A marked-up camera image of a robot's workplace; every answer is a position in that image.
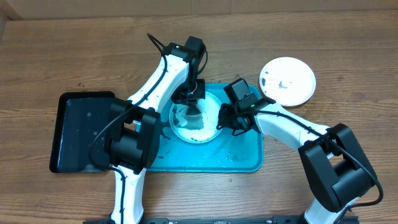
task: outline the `cable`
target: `cable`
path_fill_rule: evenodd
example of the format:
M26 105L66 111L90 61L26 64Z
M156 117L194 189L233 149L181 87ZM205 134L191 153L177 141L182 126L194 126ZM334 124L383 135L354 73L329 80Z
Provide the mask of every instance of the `cable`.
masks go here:
M374 184L376 185L378 191L379 191L379 196L376 200L372 201L372 202L364 202L364 203L356 203L354 205L348 205L346 206L341 213L338 215L337 219L333 222L334 224L337 224L346 214L346 212L348 210L351 210L352 208L356 208L356 207L367 207L367 206L372 206L372 205L377 205L378 203L380 203L383 200L384 197L384 192L383 189L381 187L380 182L375 178L375 176L372 175L372 173L370 173L370 171L367 170L367 168L365 168L365 166L363 166L362 163L360 163L357 159L355 159L350 153L348 153L346 150L344 150L341 146L339 146L337 143L335 143L334 141L332 141L331 139L327 138L326 136L324 136L323 134L315 131L314 129L312 129L311 127L306 126L305 124L301 123L299 120L287 115L287 114L283 114L280 112L273 112L273 111L263 111L263 110L253 110L253 111L247 111L247 112L241 112L241 113L237 113L234 116L230 117L228 120L229 122L231 122L232 119L235 119L237 117L240 116L244 116L244 115L257 115L259 113L262 114L271 114L271 115L276 115L276 116L281 116L284 118L287 118L291 121L293 121L294 123L298 124L299 126L303 127L304 129L306 129L308 132L315 134L317 136L319 136L320 138L322 138L323 140L325 140L326 142L328 142L329 144L332 144L333 146L335 146L339 151L341 151L341 153L346 156L349 157L355 164L357 164L358 166L360 166L360 168L362 168L363 171L365 171L365 173L367 173L367 175L371 178L371 180L374 182ZM222 121L220 122L221 124L217 125L217 129L221 129L223 127L225 127L225 122L226 121Z
M203 64L203 66L201 67L201 69L198 71L198 75L201 74L201 72L203 71L203 69L205 69L206 64L207 64L207 59L208 59L207 50L205 51L205 53L206 53L206 60L205 60L205 63Z
M162 74L160 75L159 79L156 81L156 83L149 89L149 91L144 94L144 96L142 96L142 98L135 103L132 107L128 108L126 111L124 111L123 113L121 113L119 116L117 116L115 119L113 119L111 122L109 122L100 132L99 134L96 135L96 137L94 138L93 142L90 144L89 146L89 150L88 150L88 158L90 160L90 163L94 165L95 168L97 169L103 169L103 170L113 170L117 173L120 174L121 176L121 181L122 181L122 193L121 193L121 199L120 199L120 215L121 215L121 221L120 223L123 224L123 220L124 220L124 190L126 188L126 178L123 174L123 172L117 168L114 167L110 167L110 166L102 166L97 164L94 160L93 160L93 149L94 149L94 145L97 142L97 140L99 139L100 136L103 135L103 133L108 130L114 123L116 123L117 121L119 121L120 119L125 120L130 114L131 112L134 111L134 109L136 109L142 102L144 102L144 100L146 100L148 98L148 96L155 90L155 88L157 87L157 85L160 83L160 81L162 81L164 75L167 72L167 59L166 56L163 53L163 50L159 47L158 44L160 44L162 47L164 47L164 45L158 41L154 36L147 34L148 38L150 39L150 41L152 41L152 43L156 46L156 48L160 51L161 56L163 57L164 60L164 69Z

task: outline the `black container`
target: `black container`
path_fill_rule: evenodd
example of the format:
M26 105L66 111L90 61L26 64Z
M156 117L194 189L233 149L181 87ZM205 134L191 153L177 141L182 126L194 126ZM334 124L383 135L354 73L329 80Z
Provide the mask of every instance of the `black container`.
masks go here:
M111 91L64 93L58 102L57 122L50 158L54 173L101 172L90 164L89 146L108 123ZM104 152L105 133L93 149L93 159L104 166L109 156Z

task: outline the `white arm segment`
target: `white arm segment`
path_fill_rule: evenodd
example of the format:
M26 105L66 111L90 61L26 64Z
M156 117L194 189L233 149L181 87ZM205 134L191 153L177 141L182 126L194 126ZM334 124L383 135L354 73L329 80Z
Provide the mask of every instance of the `white arm segment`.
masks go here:
M123 200L123 223L137 224L140 222L143 214L144 207L142 206L142 190L144 189L144 177L147 169L143 169L138 175L135 175L129 168L123 166L117 166L126 177L126 186L124 189L124 200ZM122 195L122 181L121 176L118 172L114 173L116 178L116 193L114 199L114 210L111 215L111 219L116 223L120 224L121 213L120 213L120 200Z
M156 112L161 112L166 102L170 99L173 92L180 86L186 79L189 71L189 64L184 62L182 58L174 55L166 56L167 60L167 72L163 79L154 89L154 91L148 96L147 100L142 102L139 106L144 109L153 108ZM134 95L130 96L128 100L132 101L132 104L139 101L144 94L146 94L156 81L160 78L164 70L164 60L159 63L156 71L148 79L148 81L142 86L142 88ZM143 169L139 175L135 175L131 169L118 166L118 169L122 170L126 176L126 188L124 190L124 224L138 224L141 217L144 214L144 208L142 206L142 190L144 187L144 177L146 169ZM120 175L115 172L116 176L116 194L114 210L111 215L113 221L120 224L120 199L122 193L122 182Z
M280 113L289 115L321 134L325 134L326 129L329 128L328 126L315 124L297 115L294 115L285 110L278 103L267 105L262 110L273 112L279 111ZM303 146L306 141L312 141L319 138L315 134L308 133L306 129L294 123L293 121L281 116L259 113L256 115L255 119L257 126L263 134L268 134L280 140L297 152L299 147ZM351 205L357 199L358 198L355 198L346 206ZM314 199L310 208L305 211L304 218L308 224L332 224L338 218L340 212L329 212L319 203L317 199Z

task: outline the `wooden tabletop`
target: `wooden tabletop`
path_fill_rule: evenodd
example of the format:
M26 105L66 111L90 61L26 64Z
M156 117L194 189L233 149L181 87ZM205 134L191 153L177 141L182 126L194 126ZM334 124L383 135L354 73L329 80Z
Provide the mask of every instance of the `wooden tabletop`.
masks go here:
M59 96L113 91L126 99L155 70L146 37L204 40L201 77L258 86L262 67L289 56L315 72L310 101L290 109L351 127L384 187L380 205L354 209L362 223L398 218L398 11L11 21L0 44L0 222L81 223L114 207L114 174L49 170ZM149 173L146 217L260 218L298 215L313 195L298 154L269 136L253 174ZM360 201L377 198L371 189Z

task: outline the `blue tray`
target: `blue tray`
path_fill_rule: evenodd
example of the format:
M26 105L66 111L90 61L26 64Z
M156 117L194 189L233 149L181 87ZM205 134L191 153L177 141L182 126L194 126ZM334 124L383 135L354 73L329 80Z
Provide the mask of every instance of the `blue tray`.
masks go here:
M206 91L217 96L222 103L230 103L224 92L227 84L206 84ZM249 89L260 98L260 92L252 85ZM160 137L157 158L149 171L169 172L255 172L264 162L262 134L251 130L234 137L232 129L224 128L213 140L194 144L181 140L170 128L169 100L160 117L164 125Z

